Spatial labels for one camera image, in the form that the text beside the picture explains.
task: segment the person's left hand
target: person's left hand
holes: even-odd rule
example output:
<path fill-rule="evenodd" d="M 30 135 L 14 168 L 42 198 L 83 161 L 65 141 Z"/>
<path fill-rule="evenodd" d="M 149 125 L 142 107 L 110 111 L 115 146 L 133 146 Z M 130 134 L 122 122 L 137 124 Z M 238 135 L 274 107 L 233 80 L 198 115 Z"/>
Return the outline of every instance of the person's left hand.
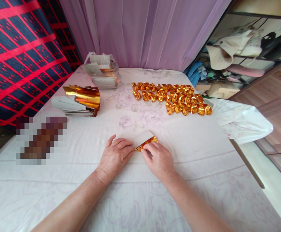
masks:
<path fill-rule="evenodd" d="M 115 179 L 134 152 L 131 141 L 119 138 L 112 143 L 115 137 L 116 135 L 113 135 L 107 141 L 101 161 L 95 170 L 97 178 L 104 184 L 109 184 Z"/>

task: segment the pink curtain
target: pink curtain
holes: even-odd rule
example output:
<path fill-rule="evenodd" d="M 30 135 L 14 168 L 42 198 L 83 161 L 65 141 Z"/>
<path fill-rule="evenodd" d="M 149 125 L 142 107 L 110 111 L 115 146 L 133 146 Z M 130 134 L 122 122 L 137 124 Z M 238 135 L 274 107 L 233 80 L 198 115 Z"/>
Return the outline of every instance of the pink curtain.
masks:
<path fill-rule="evenodd" d="M 183 71 L 231 0 L 60 0 L 83 60 L 113 54 L 119 67 Z"/>

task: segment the wooden cabinet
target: wooden cabinet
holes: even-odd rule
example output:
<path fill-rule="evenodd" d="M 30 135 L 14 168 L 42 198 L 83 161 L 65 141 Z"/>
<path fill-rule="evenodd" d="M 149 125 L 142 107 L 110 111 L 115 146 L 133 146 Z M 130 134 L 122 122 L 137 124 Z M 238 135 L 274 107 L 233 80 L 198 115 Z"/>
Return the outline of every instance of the wooden cabinet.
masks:
<path fill-rule="evenodd" d="M 272 123 L 274 131 L 256 144 L 281 171 L 281 65 L 230 100 L 255 106 Z"/>

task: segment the hand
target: hand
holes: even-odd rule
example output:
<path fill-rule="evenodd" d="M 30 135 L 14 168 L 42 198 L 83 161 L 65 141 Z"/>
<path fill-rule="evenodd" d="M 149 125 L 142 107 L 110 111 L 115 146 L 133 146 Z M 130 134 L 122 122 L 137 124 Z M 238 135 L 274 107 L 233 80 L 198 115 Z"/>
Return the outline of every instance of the hand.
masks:
<path fill-rule="evenodd" d="M 152 158 L 149 157 L 146 150 L 150 151 Z M 168 180 L 173 174 L 176 174 L 172 154 L 162 144 L 156 142 L 146 144 L 141 152 L 149 170 L 162 183 Z"/>
<path fill-rule="evenodd" d="M 115 137 L 116 135 L 113 135 L 107 141 L 101 161 L 95 170 L 97 178 L 104 184 L 109 184 L 115 179 L 134 152 L 132 142 L 119 138 L 112 143 Z"/>

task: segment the bed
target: bed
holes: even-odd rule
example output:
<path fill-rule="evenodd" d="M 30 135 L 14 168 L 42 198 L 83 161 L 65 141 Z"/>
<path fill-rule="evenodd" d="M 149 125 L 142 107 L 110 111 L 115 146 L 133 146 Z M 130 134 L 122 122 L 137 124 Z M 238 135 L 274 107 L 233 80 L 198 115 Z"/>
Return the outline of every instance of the bed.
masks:
<path fill-rule="evenodd" d="M 0 153 L 0 231 L 32 229 L 97 167 L 111 135 L 131 139 L 144 130 L 171 151 L 176 170 L 236 231 L 281 231 L 281 218 L 212 116 L 169 116 L 165 102 L 136 101 L 132 94 L 131 82 L 190 84 L 185 74 L 147 69 L 120 69 L 120 74 L 122 83 L 116 90 L 100 90 L 97 117 L 68 117 L 67 129 L 52 150 L 55 159 L 42 165 L 19 164 L 16 153 L 25 140 L 19 136 Z M 63 85 L 68 84 L 92 82 L 80 67 Z M 57 95 L 64 95 L 62 87 Z M 64 113 L 48 101 L 34 120 L 46 117 L 64 117 Z M 135 152 L 82 230 L 190 229 L 164 186 Z"/>

